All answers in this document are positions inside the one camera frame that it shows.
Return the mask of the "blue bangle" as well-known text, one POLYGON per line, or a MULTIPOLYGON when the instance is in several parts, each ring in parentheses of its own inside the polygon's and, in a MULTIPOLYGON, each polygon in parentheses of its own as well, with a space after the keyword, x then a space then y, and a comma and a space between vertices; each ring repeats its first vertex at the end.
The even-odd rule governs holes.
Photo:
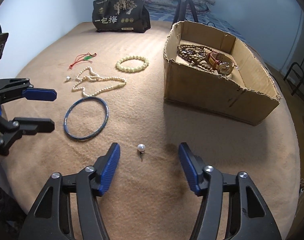
POLYGON ((66 112, 64 133, 74 141, 88 141, 99 135, 109 119, 108 104, 101 98, 89 97, 76 101, 66 112))

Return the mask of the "tan blanket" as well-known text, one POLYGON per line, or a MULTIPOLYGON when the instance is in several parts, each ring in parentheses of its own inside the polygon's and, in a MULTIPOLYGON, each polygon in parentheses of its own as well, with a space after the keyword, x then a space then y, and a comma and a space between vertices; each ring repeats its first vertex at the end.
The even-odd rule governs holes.
POLYGON ((224 173, 245 171, 263 195, 286 238, 297 209, 300 160, 297 135, 285 100, 259 125, 227 119, 163 101, 163 47, 170 24, 153 22, 144 34, 97 33, 91 23, 76 26, 21 72, 35 87, 57 91, 53 102, 16 100, 5 104, 9 119, 50 118, 52 133, 16 141, 2 166, 24 211, 54 172, 77 173, 107 152, 113 142, 121 158, 99 207, 111 239, 188 239, 201 198, 189 188, 178 159, 186 142, 194 154, 224 173), (122 74, 125 87, 102 94, 108 124, 94 139, 76 142, 63 130, 67 110, 81 94, 67 76, 84 67, 68 66, 81 53, 96 53, 91 66, 101 76, 119 76, 115 62, 128 55, 149 59, 146 70, 122 74), (137 145, 144 144, 143 161, 137 145))

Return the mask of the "cardboard box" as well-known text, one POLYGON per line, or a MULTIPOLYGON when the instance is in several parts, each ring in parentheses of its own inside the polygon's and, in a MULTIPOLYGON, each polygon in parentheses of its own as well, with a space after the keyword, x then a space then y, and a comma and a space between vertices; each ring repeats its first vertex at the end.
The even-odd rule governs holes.
POLYGON ((265 66, 239 38, 184 21, 171 28, 163 50, 164 100, 261 123, 281 96, 265 66))

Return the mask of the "black printed bag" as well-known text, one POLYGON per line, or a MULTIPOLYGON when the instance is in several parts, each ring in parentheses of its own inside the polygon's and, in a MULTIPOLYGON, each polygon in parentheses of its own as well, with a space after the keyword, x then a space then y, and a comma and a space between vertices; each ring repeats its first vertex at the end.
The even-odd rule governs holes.
POLYGON ((92 23, 98 32, 133 31, 145 33, 151 28, 145 0, 95 0, 92 23))

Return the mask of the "black metal rack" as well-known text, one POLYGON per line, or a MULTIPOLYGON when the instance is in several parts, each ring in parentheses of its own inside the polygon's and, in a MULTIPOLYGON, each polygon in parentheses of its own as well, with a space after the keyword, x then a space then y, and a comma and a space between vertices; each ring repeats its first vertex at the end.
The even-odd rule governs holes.
POLYGON ((291 72, 293 72, 299 80, 298 84, 294 87, 294 89, 292 89, 292 92, 291 92, 291 95, 294 96, 294 94, 296 94, 298 92, 300 86, 301 85, 304 86, 304 70, 302 69, 301 65, 298 62, 292 63, 290 65, 286 75, 283 78, 284 81, 288 80, 288 77, 289 77, 291 72), (300 69, 301 74, 298 74, 298 72, 294 70, 294 66, 297 66, 300 69))

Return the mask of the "black tripod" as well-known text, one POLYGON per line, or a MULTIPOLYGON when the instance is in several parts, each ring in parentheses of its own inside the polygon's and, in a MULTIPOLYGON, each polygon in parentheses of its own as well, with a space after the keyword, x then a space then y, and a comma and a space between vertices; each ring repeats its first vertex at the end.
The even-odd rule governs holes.
POLYGON ((193 0, 178 0, 172 25, 180 21, 185 21, 187 7, 190 8, 194 22, 198 23, 197 12, 193 0))

